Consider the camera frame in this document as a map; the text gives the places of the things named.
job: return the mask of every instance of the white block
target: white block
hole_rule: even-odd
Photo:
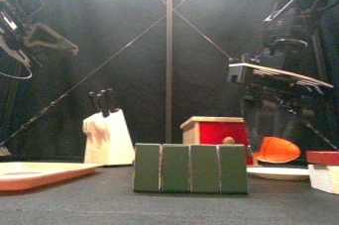
[[[328,193],[339,194],[339,167],[308,165],[310,186]]]
[[[86,135],[85,164],[105,166],[132,164],[134,153],[121,110],[110,113],[105,118],[100,113],[85,118],[84,133]]]

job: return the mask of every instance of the green block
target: green block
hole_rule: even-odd
[[[133,191],[160,191],[160,144],[134,144]]]
[[[190,192],[220,192],[217,146],[214,145],[190,145]]]
[[[189,192],[189,146],[164,144],[161,153],[161,191]]]
[[[244,145],[218,145],[221,193],[248,193]]]

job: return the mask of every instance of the metal pole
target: metal pole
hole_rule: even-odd
[[[166,0],[165,143],[172,143],[172,5],[172,0]]]

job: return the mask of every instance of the white plate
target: white plate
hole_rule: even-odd
[[[293,168],[248,168],[248,175],[278,180],[305,180],[309,178],[308,169]]]

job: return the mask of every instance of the black table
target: black table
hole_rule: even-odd
[[[337,224],[339,196],[309,181],[249,177],[248,195],[136,193],[132,167],[0,192],[0,224]]]

